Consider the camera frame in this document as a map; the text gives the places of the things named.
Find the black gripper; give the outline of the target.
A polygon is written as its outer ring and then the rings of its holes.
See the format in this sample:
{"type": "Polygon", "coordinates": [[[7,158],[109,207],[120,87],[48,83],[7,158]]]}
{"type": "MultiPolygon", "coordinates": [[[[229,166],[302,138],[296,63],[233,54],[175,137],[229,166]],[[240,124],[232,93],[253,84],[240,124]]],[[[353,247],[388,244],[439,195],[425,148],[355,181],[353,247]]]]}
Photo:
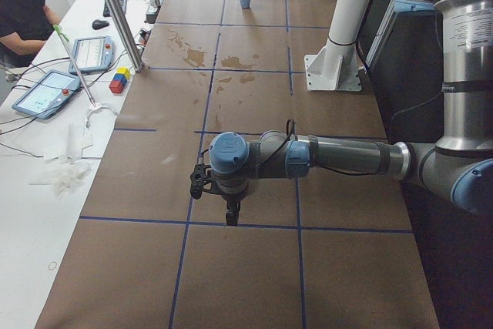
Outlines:
{"type": "Polygon", "coordinates": [[[203,192],[221,196],[226,200],[226,224],[228,226],[238,225],[241,200],[247,196],[247,182],[228,188],[216,179],[211,165],[202,163],[194,166],[190,182],[189,191],[193,199],[200,199],[203,192]]]}

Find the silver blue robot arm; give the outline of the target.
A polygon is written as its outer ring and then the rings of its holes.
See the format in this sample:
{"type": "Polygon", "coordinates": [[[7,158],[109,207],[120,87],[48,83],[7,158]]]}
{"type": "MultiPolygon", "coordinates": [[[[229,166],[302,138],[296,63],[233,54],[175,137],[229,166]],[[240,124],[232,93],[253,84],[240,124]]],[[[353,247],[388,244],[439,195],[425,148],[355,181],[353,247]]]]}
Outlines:
{"type": "Polygon", "coordinates": [[[199,157],[190,193],[226,201],[237,225],[251,179],[300,178],[312,167],[350,176],[388,175],[415,183],[471,213],[492,212],[492,0],[394,0],[398,13],[443,17],[444,134],[434,144],[386,144],[284,133],[248,142],[225,132],[199,157]]]}

